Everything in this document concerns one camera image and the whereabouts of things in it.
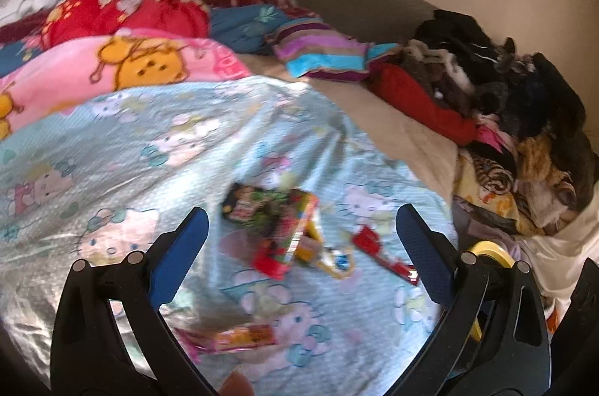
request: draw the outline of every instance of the bed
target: bed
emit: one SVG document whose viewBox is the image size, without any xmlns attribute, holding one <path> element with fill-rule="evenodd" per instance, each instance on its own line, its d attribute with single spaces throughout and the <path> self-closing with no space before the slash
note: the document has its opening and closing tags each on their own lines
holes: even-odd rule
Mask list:
<svg viewBox="0 0 599 396">
<path fill-rule="evenodd" d="M 433 9 L 421 0 L 299 1 L 372 42 L 411 36 Z M 209 239 L 163 306 L 165 320 L 211 329 L 266 320 L 280 340 L 202 357 L 198 368 L 215 387 L 236 368 L 261 395 L 383 394 L 431 333 L 439 309 L 423 287 L 365 254 L 355 253 L 355 273 L 343 281 L 301 266 L 281 282 L 260 275 L 250 268 L 247 233 L 221 220 L 221 202 L 234 181 L 296 185 L 320 198 L 328 242 L 346 244 L 367 224 L 408 260 L 394 235 L 404 203 L 456 242 L 455 144 L 358 84 L 293 80 L 273 58 L 238 58 L 254 76 L 118 91 L 2 143 L 0 317 L 43 382 L 73 261 L 117 262 L 144 250 L 197 205 L 209 214 Z M 122 309 L 113 310 L 134 364 L 149 373 Z M 14 359 L 5 342 L 3 356 Z"/>
</svg>

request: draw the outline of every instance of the bed sheet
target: bed sheet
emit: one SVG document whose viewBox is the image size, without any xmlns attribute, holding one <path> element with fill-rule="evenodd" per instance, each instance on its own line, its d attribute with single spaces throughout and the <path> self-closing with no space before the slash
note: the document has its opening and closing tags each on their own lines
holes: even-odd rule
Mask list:
<svg viewBox="0 0 599 396">
<path fill-rule="evenodd" d="M 343 281 L 299 265 L 284 281 L 266 279 L 249 268 L 247 233 L 221 220 L 234 181 L 296 185 L 320 198 L 331 243 L 368 224 L 408 260 L 394 226 L 407 202 L 456 241 L 444 200 L 308 84 L 253 76 L 121 91 L 16 131 L 0 144 L 0 163 L 0 315 L 46 380 L 71 263 L 146 250 L 196 205 L 208 212 L 210 233 L 175 300 L 161 308 L 167 323 L 267 320 L 280 341 L 203 357 L 198 367 L 215 387 L 238 368 L 258 395 L 383 394 L 436 323 L 438 307 L 421 285 L 365 254 L 356 253 L 355 273 Z M 113 310 L 133 361 L 148 372 L 122 309 Z"/>
</svg>

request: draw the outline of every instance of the pink blanket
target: pink blanket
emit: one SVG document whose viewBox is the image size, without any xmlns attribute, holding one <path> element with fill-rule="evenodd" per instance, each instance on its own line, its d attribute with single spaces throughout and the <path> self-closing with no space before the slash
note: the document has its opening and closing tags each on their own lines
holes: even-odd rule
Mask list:
<svg viewBox="0 0 599 396">
<path fill-rule="evenodd" d="M 74 39 L 0 79 L 0 140 L 53 112 L 125 88 L 250 76 L 229 48 L 152 30 Z"/>
</svg>

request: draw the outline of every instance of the silver screw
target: silver screw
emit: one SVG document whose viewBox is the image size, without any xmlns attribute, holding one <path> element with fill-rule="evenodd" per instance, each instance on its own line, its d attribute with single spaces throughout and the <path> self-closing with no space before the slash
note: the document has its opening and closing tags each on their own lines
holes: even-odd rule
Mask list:
<svg viewBox="0 0 599 396">
<path fill-rule="evenodd" d="M 530 272 L 530 266 L 528 265 L 527 262 L 524 262 L 523 260 L 519 260 L 518 262 L 516 262 L 516 266 L 524 274 L 526 274 L 527 272 Z"/>
<path fill-rule="evenodd" d="M 462 252 L 460 258 L 464 264 L 468 264 L 469 266 L 476 264 L 476 256 L 472 252 Z"/>
<path fill-rule="evenodd" d="M 144 258 L 143 252 L 134 251 L 134 252 L 131 252 L 131 254 L 129 254 L 127 256 L 127 262 L 129 264 L 139 264 L 140 262 L 142 262 L 143 258 Z"/>
<path fill-rule="evenodd" d="M 85 261 L 83 259 L 78 259 L 73 263 L 73 270 L 75 272 L 80 272 L 85 267 Z"/>
</svg>

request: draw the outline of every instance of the yellow cloth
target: yellow cloth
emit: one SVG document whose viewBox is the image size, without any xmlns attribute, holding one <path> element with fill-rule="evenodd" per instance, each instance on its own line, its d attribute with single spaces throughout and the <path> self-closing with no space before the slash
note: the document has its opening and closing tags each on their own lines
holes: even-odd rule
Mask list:
<svg viewBox="0 0 599 396">
<path fill-rule="evenodd" d="M 472 157 L 465 149 L 459 149 L 457 155 L 457 171 L 453 183 L 453 192 L 472 205 L 480 206 L 500 217 L 515 220 L 516 229 L 522 235 L 544 235 L 543 229 L 537 227 L 518 211 L 516 200 L 511 193 L 498 195 L 491 193 L 478 184 L 474 174 Z"/>
</svg>

